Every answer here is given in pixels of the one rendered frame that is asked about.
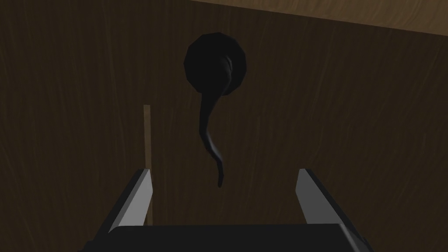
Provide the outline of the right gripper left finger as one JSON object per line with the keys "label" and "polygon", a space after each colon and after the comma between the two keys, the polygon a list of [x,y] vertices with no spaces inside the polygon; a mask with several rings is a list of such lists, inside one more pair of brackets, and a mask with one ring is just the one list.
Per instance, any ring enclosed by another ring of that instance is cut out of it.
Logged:
{"label": "right gripper left finger", "polygon": [[136,170],[100,227],[108,234],[119,226],[142,226],[153,194],[149,169]]}

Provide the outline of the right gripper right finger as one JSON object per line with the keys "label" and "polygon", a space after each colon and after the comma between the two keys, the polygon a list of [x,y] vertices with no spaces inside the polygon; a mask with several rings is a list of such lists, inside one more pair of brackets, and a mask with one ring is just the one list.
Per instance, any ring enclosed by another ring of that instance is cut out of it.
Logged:
{"label": "right gripper right finger", "polygon": [[299,170],[295,192],[307,224],[350,225],[348,217],[312,170]]}

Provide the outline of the dark brown wooden door leaf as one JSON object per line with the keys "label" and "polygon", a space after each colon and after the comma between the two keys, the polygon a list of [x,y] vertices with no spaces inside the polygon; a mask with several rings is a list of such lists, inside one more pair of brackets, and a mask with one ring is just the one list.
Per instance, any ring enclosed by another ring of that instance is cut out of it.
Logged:
{"label": "dark brown wooden door leaf", "polygon": [[[184,58],[247,71],[199,135]],[[448,252],[448,37],[190,0],[0,0],[0,252],[76,252],[145,166],[154,224],[300,224],[312,169],[375,252]]]}

